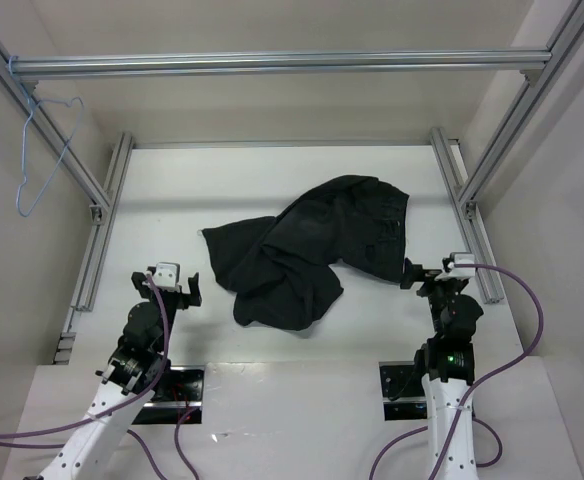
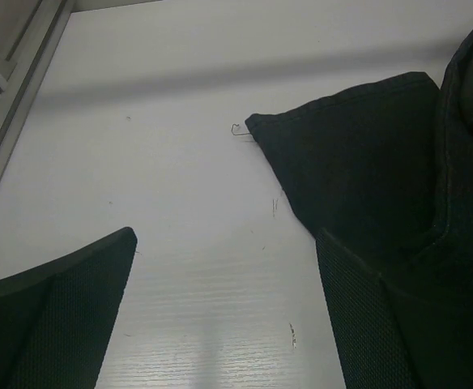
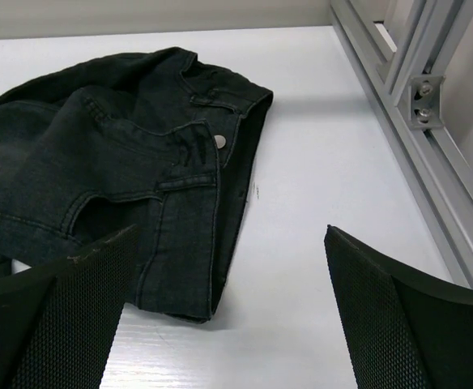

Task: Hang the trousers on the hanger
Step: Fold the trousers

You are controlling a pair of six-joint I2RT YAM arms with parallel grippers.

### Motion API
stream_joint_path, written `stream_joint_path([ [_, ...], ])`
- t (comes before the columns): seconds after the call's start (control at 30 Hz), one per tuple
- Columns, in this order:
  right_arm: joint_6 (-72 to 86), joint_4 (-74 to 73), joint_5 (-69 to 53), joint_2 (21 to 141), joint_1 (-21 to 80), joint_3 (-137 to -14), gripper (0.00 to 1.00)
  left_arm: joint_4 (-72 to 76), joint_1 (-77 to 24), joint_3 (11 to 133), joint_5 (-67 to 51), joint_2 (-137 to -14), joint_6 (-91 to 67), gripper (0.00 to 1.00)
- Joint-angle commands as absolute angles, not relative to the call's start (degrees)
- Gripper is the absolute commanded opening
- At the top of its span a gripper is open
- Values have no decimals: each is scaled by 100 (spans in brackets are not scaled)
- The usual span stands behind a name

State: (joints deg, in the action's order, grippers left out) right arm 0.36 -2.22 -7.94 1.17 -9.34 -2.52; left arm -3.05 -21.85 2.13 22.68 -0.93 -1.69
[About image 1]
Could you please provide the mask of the black trousers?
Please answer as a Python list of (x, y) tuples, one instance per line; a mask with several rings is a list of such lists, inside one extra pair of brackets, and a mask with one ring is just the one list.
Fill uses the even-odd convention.
[(344, 175), (276, 216), (205, 228), (215, 280), (234, 293), (234, 320), (302, 331), (343, 293), (342, 262), (398, 284), (404, 272), (409, 196), (376, 177)]

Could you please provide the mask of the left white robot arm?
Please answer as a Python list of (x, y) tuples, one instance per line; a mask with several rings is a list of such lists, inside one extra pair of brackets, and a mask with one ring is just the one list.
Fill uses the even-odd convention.
[(38, 479), (100, 479), (143, 406), (169, 370), (168, 348), (176, 313), (199, 307), (199, 275), (179, 283), (180, 266), (160, 262), (131, 280), (142, 301), (131, 307), (117, 347), (100, 372), (84, 418)]

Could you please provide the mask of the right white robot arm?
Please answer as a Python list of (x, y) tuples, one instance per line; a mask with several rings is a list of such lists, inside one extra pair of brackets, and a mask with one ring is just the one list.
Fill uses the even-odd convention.
[(452, 253), (440, 269), (404, 262), (400, 288), (420, 285), (417, 295), (428, 301), (434, 335), (415, 354), (415, 367), (426, 398), (429, 447), (428, 477), (476, 479), (472, 394), (475, 358), (472, 337), (484, 314), (463, 289), (474, 277), (474, 256)]

